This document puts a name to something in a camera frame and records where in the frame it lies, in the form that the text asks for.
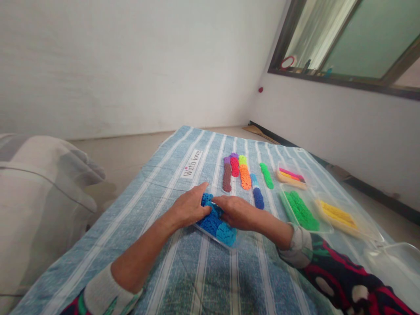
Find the plastic container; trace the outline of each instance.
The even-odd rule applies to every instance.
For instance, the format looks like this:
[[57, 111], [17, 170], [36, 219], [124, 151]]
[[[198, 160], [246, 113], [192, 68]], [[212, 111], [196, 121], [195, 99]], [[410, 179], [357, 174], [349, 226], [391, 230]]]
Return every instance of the plastic container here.
[[331, 234], [331, 233], [333, 233], [334, 228], [331, 226], [331, 224], [327, 220], [324, 220], [323, 217], [319, 214], [318, 207], [315, 203], [316, 194], [311, 189], [308, 189], [308, 190], [297, 189], [296, 190], [296, 187], [293, 187], [291, 185], [282, 183], [282, 184], [280, 184], [280, 200], [282, 201], [282, 203], [283, 203], [283, 205], [286, 209], [286, 214], [287, 214], [287, 217], [289, 218], [289, 220], [292, 223], [301, 226], [299, 224], [297, 218], [296, 218], [296, 215], [294, 214], [294, 212], [292, 210], [292, 207], [290, 206], [289, 201], [287, 200], [286, 195], [284, 194], [284, 192], [290, 193], [293, 190], [297, 192], [297, 194], [303, 200], [306, 207], [312, 213], [314, 218], [319, 222], [319, 231], [311, 231], [311, 230], [309, 230], [309, 231], [311, 233], [317, 233], [317, 234]]
[[[280, 174], [279, 168], [283, 168], [283, 169], [285, 169], [289, 172], [292, 172], [294, 174], [297, 174], [297, 175], [302, 175], [304, 180], [305, 180], [305, 183], [300, 182], [300, 181], [282, 182], [279, 178], [279, 174]], [[277, 168], [275, 169], [275, 173], [276, 173], [277, 180], [279, 182], [285, 183], [285, 184], [288, 184], [288, 185], [292, 185], [292, 186], [294, 186], [296, 188], [299, 188], [299, 189], [307, 189], [311, 185], [310, 183], [312, 183], [310, 175], [306, 174], [306, 172], [304, 173], [302, 170], [299, 170], [294, 163], [278, 162], [277, 163]]]
[[420, 251], [408, 243], [365, 249], [364, 256], [382, 282], [391, 286], [413, 311], [420, 313]]
[[[343, 200], [332, 198], [330, 195], [324, 192], [318, 192], [317, 195], [318, 199], [316, 200], [316, 205], [318, 207], [319, 213], [324, 218], [324, 220], [329, 221], [333, 227], [363, 240], [372, 240], [377, 242], [384, 241], [384, 238], [376, 227], [376, 224], [369, 217], [363, 215], [354, 205]], [[328, 216], [322, 209], [322, 205], [318, 200], [321, 200], [331, 206], [347, 212], [352, 217], [358, 229], [356, 230]]]
[[236, 239], [235, 242], [233, 243], [233, 246], [230, 247], [228, 245], [226, 245], [225, 243], [223, 243], [221, 240], [219, 240], [218, 238], [214, 237], [212, 234], [210, 234], [209, 232], [207, 232], [206, 230], [204, 230], [201, 226], [199, 226], [198, 224], [194, 224], [194, 226], [199, 229], [200, 231], [202, 231], [205, 235], [207, 235], [209, 238], [213, 239], [214, 241], [216, 241], [217, 243], [219, 243], [220, 245], [222, 245], [223, 247], [229, 249], [232, 252], [236, 252], [236, 250], [241, 246], [242, 240], [244, 238], [244, 232], [242, 230], [238, 230], [236, 229]]

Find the blue striped blanket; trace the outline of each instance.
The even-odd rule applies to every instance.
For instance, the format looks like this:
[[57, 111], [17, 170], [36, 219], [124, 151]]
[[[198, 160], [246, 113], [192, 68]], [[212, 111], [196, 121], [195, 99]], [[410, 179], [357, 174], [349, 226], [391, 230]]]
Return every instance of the blue striped blanket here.
[[[88, 281], [141, 236], [185, 191], [204, 181], [207, 193], [220, 195], [223, 158], [232, 152], [248, 159], [260, 183], [265, 209], [287, 221], [278, 197], [279, 183], [268, 189], [260, 162], [294, 165], [309, 174], [315, 189], [358, 207], [354, 199], [301, 148], [244, 140], [184, 126], [169, 137], [90, 231], [39, 278], [13, 314], [56, 314]], [[254, 203], [240, 178], [230, 194]], [[369, 216], [360, 208], [363, 215]], [[380, 229], [385, 243], [392, 242]], [[367, 267], [363, 250], [373, 248], [339, 231], [326, 240]], [[230, 252], [194, 226], [176, 232], [158, 257], [135, 314], [335, 314], [332, 305], [296, 270], [280, 260], [275, 246], [254, 232], [244, 232], [240, 248]]]

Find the tiled floor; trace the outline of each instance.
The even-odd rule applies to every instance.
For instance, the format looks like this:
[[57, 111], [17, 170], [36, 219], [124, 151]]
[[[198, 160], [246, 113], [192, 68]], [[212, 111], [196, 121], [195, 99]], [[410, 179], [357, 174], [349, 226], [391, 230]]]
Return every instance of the tiled floor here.
[[[218, 133], [267, 141], [261, 136], [243, 130], [241, 127], [209, 128]], [[162, 141], [172, 132], [124, 136], [118, 138], [73, 141], [79, 149], [85, 151], [107, 174], [107, 179], [87, 188], [98, 204], [98, 212], [91, 220], [97, 218], [115, 201], [134, 179], [142, 166], [150, 159]], [[420, 248], [420, 227], [409, 222], [387, 207], [372, 200], [353, 187], [343, 184], [345, 190], [387, 231], [396, 242], [408, 242]]]

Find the baseboard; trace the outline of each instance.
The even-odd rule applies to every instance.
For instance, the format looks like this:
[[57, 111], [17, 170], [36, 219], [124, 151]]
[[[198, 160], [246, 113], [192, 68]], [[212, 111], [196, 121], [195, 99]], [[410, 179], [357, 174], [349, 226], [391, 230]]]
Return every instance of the baseboard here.
[[[276, 135], [275, 133], [269, 131], [268, 129], [260, 126], [259, 124], [251, 120], [249, 121], [249, 125], [257, 126], [262, 131], [263, 134], [265, 134], [266, 136], [269, 136], [270, 138], [273, 138], [275, 141], [279, 142], [281, 145], [284, 145], [286, 147], [299, 147], [296, 144]], [[313, 155], [312, 153], [311, 155], [323, 167], [326, 167], [327, 165], [329, 165], [327, 161], [321, 159], [320, 157], [317, 157], [316, 155]], [[408, 205], [403, 204], [397, 199], [387, 196], [386, 194], [381, 192], [379, 189], [361, 181], [358, 178], [351, 177], [350, 179], [344, 180], [344, 182], [354, 187], [355, 189], [359, 190], [360, 192], [364, 193], [365, 195], [371, 197], [372, 199], [378, 201], [379, 203], [383, 204], [385, 207], [403, 216], [407, 220], [420, 226], [420, 212], [419, 211], [414, 210], [413, 208], [409, 207]]]

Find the patterned sleeve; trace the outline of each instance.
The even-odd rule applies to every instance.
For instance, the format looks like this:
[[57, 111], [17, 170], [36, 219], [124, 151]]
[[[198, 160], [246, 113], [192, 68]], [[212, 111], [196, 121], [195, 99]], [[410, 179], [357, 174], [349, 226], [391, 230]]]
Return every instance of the patterned sleeve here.
[[120, 287], [111, 274], [111, 265], [98, 273], [61, 315], [102, 315], [131, 312], [143, 289], [132, 294]]
[[290, 249], [278, 250], [280, 258], [298, 269], [335, 308], [345, 314], [416, 314], [391, 287], [333, 250], [319, 235], [293, 227]]

